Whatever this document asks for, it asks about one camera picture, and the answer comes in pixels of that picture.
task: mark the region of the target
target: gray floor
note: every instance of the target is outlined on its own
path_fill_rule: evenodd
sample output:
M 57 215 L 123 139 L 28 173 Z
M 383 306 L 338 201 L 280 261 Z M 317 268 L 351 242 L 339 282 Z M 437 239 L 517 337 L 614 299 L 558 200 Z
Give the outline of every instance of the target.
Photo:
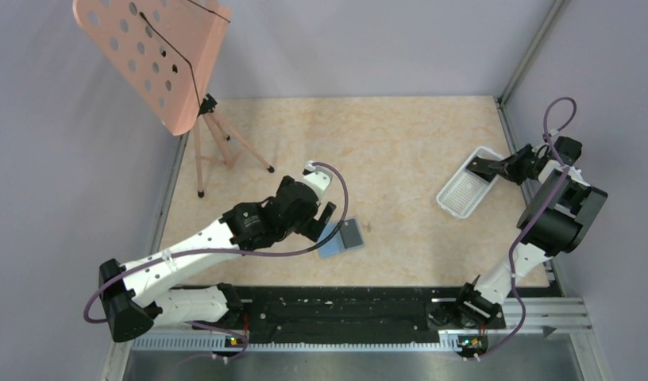
M 229 366 L 190 352 L 132 352 L 124 381 L 581 380 L 568 336 L 516 337 L 481 363 L 439 352 L 254 352 Z

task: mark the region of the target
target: black cable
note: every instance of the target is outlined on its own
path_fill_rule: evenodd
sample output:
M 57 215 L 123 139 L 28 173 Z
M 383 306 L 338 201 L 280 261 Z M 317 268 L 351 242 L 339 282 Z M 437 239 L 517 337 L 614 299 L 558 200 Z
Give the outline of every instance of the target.
M 151 28 L 151 30 L 153 30 L 153 32 L 156 32 L 158 37 L 163 39 L 163 41 L 165 41 L 166 44 L 170 45 L 170 48 L 172 48 L 172 50 L 174 50 L 184 61 L 186 61 L 186 63 L 188 64 L 188 68 L 191 69 L 191 77 L 193 78 L 193 88 L 195 89 L 195 97 L 198 99 L 198 107 L 202 106 L 203 103 L 200 101 L 200 95 L 198 95 L 198 84 L 195 82 L 195 74 L 193 72 L 193 64 L 191 64 L 191 61 L 189 61 L 184 54 L 182 54 L 179 50 L 177 50 L 177 48 L 175 48 L 174 45 L 170 44 L 170 41 L 168 41 L 167 38 L 165 38 L 162 34 L 160 34 L 160 32 L 156 30 L 156 28 L 153 28 L 153 25 L 151 25 L 151 22 L 146 18 L 144 12 L 140 12 L 139 16 L 143 18 L 144 21 L 146 21 L 146 24 L 149 26 L 149 28 Z
M 206 11 L 209 12 L 209 13 L 212 13 L 212 14 L 217 15 L 217 17 L 220 17 L 220 18 L 226 20 L 226 22 L 228 22 L 228 23 L 230 24 L 230 20 L 229 20 L 229 19 L 227 19 L 227 18 L 223 17 L 222 15 L 220 15 L 220 14 L 214 12 L 213 10 L 210 10 L 210 9 L 205 8 L 204 6 L 201 6 L 201 5 L 198 4 L 197 2 L 194 2 L 193 0 L 186 0 L 186 1 L 189 2 L 189 3 L 191 3 L 191 4 L 193 4 L 194 6 L 197 6 L 198 8 L 202 8 L 202 9 L 206 10 Z

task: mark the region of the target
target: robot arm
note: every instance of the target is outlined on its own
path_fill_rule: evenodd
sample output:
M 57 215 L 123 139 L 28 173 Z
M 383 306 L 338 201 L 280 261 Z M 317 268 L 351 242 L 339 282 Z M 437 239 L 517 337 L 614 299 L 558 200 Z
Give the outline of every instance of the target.
M 515 280 L 519 283 L 534 267 L 560 252 L 571 252 L 581 242 L 607 199 L 607 193 L 586 183 L 573 164 L 581 155 L 581 143 L 560 137 L 556 149 L 568 164 L 569 173 L 541 217 L 515 247 Z M 520 184 L 538 180 L 542 187 L 521 215 L 517 227 L 524 229 L 550 196 L 563 169 L 556 160 L 542 155 L 542 149 L 529 144 L 501 161 L 476 158 L 467 167 L 486 181 L 495 175 Z M 489 324 L 501 312 L 511 291 L 511 266 L 504 257 L 473 283 L 466 283 L 455 303 L 462 325 Z
M 99 268 L 100 284 L 121 272 L 159 258 L 162 262 L 127 275 L 102 295 L 102 307 L 116 342 L 139 337 L 153 326 L 182 321 L 216 322 L 241 308 L 230 285 L 203 290 L 171 290 L 194 274 L 224 260 L 238 257 L 237 250 L 267 248 L 298 233 L 316 242 L 336 206 L 329 202 L 318 220 L 321 200 L 331 184 L 331 174 L 312 162 L 298 182 L 284 176 L 275 197 L 263 202 L 243 202 L 215 219 L 192 237 L 140 260 L 119 264 L 109 260 Z M 175 256 L 195 249 L 219 249 L 235 253 L 201 253 Z

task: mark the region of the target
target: marbled surface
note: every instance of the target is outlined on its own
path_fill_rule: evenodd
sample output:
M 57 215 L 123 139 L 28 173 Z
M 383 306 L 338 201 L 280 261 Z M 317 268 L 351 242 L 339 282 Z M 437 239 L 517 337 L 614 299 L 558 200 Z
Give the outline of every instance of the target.
M 187 284 L 271 286 L 460 286 L 507 255 L 524 209 L 520 189 L 499 181 L 465 220 L 435 202 L 473 150 L 509 150 L 491 97 L 282 98 L 225 100 L 219 109 L 275 168 L 245 152 L 232 170 L 203 162 L 198 198 L 193 137 L 188 142 L 162 247 L 209 225 L 239 202 L 274 195 L 284 175 L 300 178 L 307 160 L 335 166 L 348 184 L 349 216 L 361 223 L 364 248 L 320 259 L 243 257 L 202 271 Z M 220 157 L 202 131 L 203 155 Z M 239 143 L 232 140 L 238 149 Z M 326 200 L 342 208 L 334 181 Z M 292 235 L 269 251 L 311 245 Z M 542 268 L 521 283 L 548 284 Z

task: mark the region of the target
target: wall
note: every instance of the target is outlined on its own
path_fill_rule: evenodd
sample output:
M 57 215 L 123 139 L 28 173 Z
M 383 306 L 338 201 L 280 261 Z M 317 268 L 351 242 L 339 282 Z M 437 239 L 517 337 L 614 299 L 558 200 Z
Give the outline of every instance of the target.
M 648 0 L 567 6 L 508 106 L 520 141 L 540 142 L 562 95 L 579 104 L 566 130 L 584 144 L 578 164 L 609 199 L 558 259 L 561 283 L 583 295 L 614 379 L 648 379 Z M 557 111 L 553 125 L 569 107 Z
M 98 379 L 83 305 L 101 262 L 145 254 L 177 141 L 71 0 L 0 0 L 0 380 Z
M 261 98 L 499 94 L 552 1 L 220 3 L 211 94 Z

